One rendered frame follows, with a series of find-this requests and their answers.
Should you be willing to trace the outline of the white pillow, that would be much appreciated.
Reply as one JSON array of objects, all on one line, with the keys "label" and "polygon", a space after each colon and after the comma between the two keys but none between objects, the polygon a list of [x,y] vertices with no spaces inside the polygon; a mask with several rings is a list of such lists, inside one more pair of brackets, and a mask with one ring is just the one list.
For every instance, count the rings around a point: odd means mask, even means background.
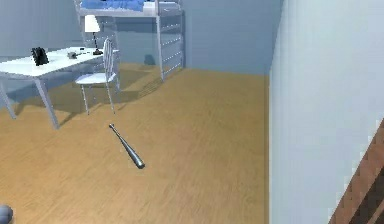
[{"label": "white pillow", "polygon": [[179,11],[180,5],[176,2],[160,1],[156,4],[155,1],[145,1],[143,5],[143,12],[146,14],[166,13],[172,11]]}]

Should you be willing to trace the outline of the grey ball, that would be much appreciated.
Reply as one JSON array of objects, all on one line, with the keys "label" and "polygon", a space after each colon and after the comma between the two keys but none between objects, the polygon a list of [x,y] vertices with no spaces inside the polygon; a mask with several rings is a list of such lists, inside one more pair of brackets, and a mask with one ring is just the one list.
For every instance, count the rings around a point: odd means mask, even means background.
[{"label": "grey ball", "polygon": [[13,219],[13,210],[8,205],[0,205],[0,224],[9,224]]}]

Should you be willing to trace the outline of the white metal chair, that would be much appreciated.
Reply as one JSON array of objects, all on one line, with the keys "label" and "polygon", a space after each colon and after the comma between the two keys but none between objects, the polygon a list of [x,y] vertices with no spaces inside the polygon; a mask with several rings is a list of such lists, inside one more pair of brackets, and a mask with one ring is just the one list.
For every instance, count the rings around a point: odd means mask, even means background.
[{"label": "white metal chair", "polygon": [[103,84],[106,87],[112,112],[115,112],[109,84],[114,82],[116,91],[120,90],[120,86],[119,86],[118,74],[114,69],[114,62],[115,60],[114,60],[113,44],[110,38],[106,38],[103,45],[104,71],[98,72],[98,73],[84,74],[75,80],[75,83],[81,87],[84,105],[86,107],[86,112],[89,112],[89,108],[88,108],[85,87],[88,86],[89,88],[91,88],[93,85],[97,85],[97,84]]}]

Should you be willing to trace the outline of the white desk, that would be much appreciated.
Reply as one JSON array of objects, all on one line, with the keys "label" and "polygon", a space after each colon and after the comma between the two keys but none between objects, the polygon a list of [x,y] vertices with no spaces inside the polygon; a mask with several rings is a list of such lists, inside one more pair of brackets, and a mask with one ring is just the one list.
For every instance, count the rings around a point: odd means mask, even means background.
[{"label": "white desk", "polygon": [[69,47],[47,53],[48,63],[36,66],[32,56],[19,58],[0,63],[0,77],[6,79],[32,80],[40,94],[40,97],[47,109],[47,112],[55,129],[59,128],[59,123],[50,97],[47,92],[45,79],[52,79],[55,73],[63,69],[77,68],[81,64],[90,63],[93,60],[102,58],[106,66],[106,77],[104,81],[108,83],[112,75],[114,62],[113,59],[118,50],[104,49],[102,54],[94,55],[95,48],[85,48],[76,53],[75,59],[69,59],[67,54],[74,52],[76,47]]}]

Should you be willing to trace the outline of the blue blanket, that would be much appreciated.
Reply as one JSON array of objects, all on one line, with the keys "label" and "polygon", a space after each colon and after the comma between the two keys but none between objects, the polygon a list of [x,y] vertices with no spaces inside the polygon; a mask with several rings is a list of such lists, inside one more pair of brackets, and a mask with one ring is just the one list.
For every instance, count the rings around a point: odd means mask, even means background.
[{"label": "blue blanket", "polygon": [[86,9],[127,9],[142,11],[144,0],[81,0],[80,6]]}]

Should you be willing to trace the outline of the black box-shaped object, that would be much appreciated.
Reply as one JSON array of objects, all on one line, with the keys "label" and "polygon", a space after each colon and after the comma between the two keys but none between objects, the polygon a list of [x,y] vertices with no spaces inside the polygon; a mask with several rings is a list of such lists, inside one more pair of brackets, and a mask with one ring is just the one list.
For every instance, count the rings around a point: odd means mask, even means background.
[{"label": "black box-shaped object", "polygon": [[49,60],[44,48],[41,48],[41,47],[32,48],[31,53],[36,66],[49,63]]}]

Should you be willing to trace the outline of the white shade table lamp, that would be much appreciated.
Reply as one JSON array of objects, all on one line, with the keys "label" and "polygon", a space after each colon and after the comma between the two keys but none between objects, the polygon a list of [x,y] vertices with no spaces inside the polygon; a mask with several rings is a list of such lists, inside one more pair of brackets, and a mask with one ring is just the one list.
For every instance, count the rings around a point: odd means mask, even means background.
[{"label": "white shade table lamp", "polygon": [[84,17],[84,32],[85,33],[91,33],[93,36],[93,41],[95,44],[95,51],[93,52],[94,55],[101,55],[102,51],[98,49],[97,40],[96,40],[96,33],[100,31],[99,24],[97,22],[95,15],[86,15]]}]

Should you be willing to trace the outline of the white loft bed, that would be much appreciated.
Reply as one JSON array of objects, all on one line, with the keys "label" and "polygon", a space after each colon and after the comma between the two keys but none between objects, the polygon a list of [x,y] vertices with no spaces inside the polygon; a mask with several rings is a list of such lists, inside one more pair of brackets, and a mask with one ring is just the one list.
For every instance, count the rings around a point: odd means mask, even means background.
[{"label": "white loft bed", "polygon": [[84,44],[89,47],[94,44],[91,33],[84,32],[84,17],[95,15],[100,27],[96,33],[97,44],[99,40],[110,38],[116,49],[119,48],[117,37],[117,18],[154,18],[156,23],[156,38],[158,47],[158,59],[160,76],[164,80],[174,69],[184,66],[184,34],[182,0],[144,0],[176,2],[180,5],[179,11],[166,13],[146,14],[142,11],[127,9],[86,9],[80,6],[81,0],[73,0],[78,16],[79,24],[82,26],[82,37]]}]

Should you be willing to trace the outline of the brown wooden door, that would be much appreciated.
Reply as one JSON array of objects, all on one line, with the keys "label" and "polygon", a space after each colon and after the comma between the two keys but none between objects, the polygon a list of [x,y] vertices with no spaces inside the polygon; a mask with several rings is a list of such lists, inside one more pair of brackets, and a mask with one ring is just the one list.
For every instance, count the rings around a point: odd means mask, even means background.
[{"label": "brown wooden door", "polygon": [[384,118],[328,224],[384,224]]}]

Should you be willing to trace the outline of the grey baseball bat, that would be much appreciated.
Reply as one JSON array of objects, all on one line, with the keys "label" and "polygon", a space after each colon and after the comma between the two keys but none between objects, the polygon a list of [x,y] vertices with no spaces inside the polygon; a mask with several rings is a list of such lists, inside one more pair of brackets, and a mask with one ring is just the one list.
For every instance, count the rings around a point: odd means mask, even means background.
[{"label": "grey baseball bat", "polygon": [[121,144],[125,148],[126,152],[136,165],[138,169],[143,169],[145,167],[144,161],[140,158],[140,156],[136,153],[136,151],[128,144],[128,142],[120,135],[118,130],[115,128],[114,124],[110,124],[109,127],[112,129],[112,131],[115,133],[115,135],[120,140]]}]

